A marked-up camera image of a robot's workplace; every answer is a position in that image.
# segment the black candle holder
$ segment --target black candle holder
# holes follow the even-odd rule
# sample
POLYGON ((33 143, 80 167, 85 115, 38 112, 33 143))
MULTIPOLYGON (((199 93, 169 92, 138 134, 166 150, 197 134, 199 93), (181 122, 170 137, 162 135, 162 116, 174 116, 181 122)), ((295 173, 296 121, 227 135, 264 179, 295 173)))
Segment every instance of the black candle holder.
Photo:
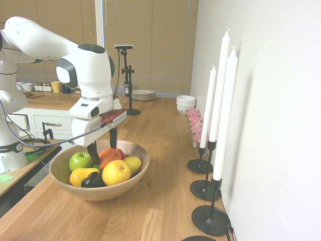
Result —
POLYGON ((205 161, 202 159, 202 156, 205 154, 205 148, 199 147, 199 154, 200 154, 199 159, 193 159, 187 163, 188 168, 191 169, 193 172, 200 173, 200 174, 206 174, 209 168, 210 168, 210 172, 212 172, 213 167, 212 165, 209 165, 211 159, 209 158, 209 161, 205 161))
POLYGON ((203 233, 213 236, 221 236, 226 233, 226 229, 231 225, 230 218, 222 210, 214 207, 217 191, 221 188, 222 179, 216 181, 212 179, 212 188, 214 196, 212 205, 199 206, 192 213, 194 225, 203 233))
MULTIPOLYGON (((208 188, 208 186, 211 185, 211 182, 209 182, 208 179, 209 179, 209 173, 211 169, 213 169, 211 164, 211 157, 212 157, 212 152, 216 148, 216 142, 208 142, 207 148, 209 149, 210 154, 209 154, 208 169, 206 171, 205 180, 197 180, 195 182, 192 182, 190 185, 190 190, 196 197, 205 201, 211 201, 214 196, 214 190, 212 188, 208 188)), ((219 199, 220 197, 221 197, 221 191, 218 190, 215 200, 219 199)))
POLYGON ((216 241, 210 237, 205 237, 205 236, 191 236, 191 237, 187 237, 186 239, 182 240, 182 241, 216 241))

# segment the window blind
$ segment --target window blind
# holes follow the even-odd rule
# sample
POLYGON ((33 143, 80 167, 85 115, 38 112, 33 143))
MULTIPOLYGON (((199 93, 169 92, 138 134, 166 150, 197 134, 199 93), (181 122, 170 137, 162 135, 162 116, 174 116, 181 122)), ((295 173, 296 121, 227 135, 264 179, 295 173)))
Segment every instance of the window blind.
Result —
MULTIPOLYGON (((8 18, 19 16, 78 44, 96 44, 94 0, 0 0, 0 28, 8 18)), ((17 81, 57 81, 58 60, 18 64, 17 81)))
POLYGON ((104 4, 104 44, 116 69, 114 45, 134 46, 127 51, 127 65, 135 70, 133 88, 154 90, 158 96, 189 95, 198 0, 105 0, 104 4))

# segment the white candle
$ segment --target white candle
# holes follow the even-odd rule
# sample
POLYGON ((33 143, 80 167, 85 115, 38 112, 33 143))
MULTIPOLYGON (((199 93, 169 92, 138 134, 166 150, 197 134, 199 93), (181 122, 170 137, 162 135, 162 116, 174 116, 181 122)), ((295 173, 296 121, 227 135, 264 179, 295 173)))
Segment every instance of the white candle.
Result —
POLYGON ((229 127, 234 93, 237 61, 238 59, 236 57, 235 50, 233 49, 227 61, 226 80, 224 85, 222 111, 220 117, 220 127, 216 144, 215 165, 213 170, 213 179, 216 181, 220 181, 222 179, 227 132, 229 127))
POLYGON ((230 49, 230 37, 228 31, 226 31, 224 37, 222 38, 221 45, 221 54, 220 54, 220 63, 217 74, 216 81, 216 89, 215 89, 215 98, 214 98, 214 106, 212 113, 212 122, 211 122, 211 130, 210 130, 210 142, 215 142, 217 140, 217 132, 219 128, 220 121, 220 113, 221 113, 221 105, 222 105, 222 96, 224 89, 224 81, 226 74, 226 64, 227 64, 227 56, 229 54, 230 49))
POLYGON ((215 70, 215 67, 213 66, 210 73, 209 87, 207 91, 200 148, 205 148, 205 145, 206 145, 206 137, 207 137, 207 131, 209 129, 213 96, 214 96, 215 79, 216 79, 216 70, 215 70))

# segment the wooden bowl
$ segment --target wooden bowl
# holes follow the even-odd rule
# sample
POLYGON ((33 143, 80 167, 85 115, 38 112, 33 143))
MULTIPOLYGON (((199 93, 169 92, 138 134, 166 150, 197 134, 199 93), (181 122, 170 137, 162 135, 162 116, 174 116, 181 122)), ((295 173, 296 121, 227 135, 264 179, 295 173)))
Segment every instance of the wooden bowl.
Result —
MULTIPOLYGON (((97 152, 109 148, 109 140, 97 141, 97 152)), ((117 148, 120 148, 126 156, 139 157, 142 161, 140 170, 129 180, 107 187, 84 188, 72 186, 69 182, 71 171, 69 169, 69 159, 76 152, 87 152, 86 147, 75 146, 60 153, 50 164, 49 173, 52 179, 66 192, 79 198, 89 201, 108 200, 127 192, 132 188, 145 174, 149 166, 149 154, 140 145, 117 141, 117 148)))

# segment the wooden countertop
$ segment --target wooden countertop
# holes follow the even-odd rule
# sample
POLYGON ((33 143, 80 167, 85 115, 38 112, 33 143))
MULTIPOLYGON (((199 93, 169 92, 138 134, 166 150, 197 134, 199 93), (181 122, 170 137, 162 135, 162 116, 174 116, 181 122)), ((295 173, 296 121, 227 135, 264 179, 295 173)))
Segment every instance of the wooden countertop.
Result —
MULTIPOLYGON (((128 102, 122 107, 128 108, 128 102)), ((150 154, 140 182, 117 198, 94 202, 72 196, 47 176, 0 219, 0 240, 182 241, 209 236, 191 219, 196 207, 211 202, 190 192, 190 184, 205 175, 187 167, 194 159, 187 116, 177 111, 175 98, 134 100, 133 108, 140 114, 118 126, 118 139, 137 143, 150 154)), ((224 210, 221 199, 215 206, 224 210)))
POLYGON ((81 94, 63 92, 32 92, 32 94, 33 96, 28 98, 28 108, 69 110, 81 97, 81 94))

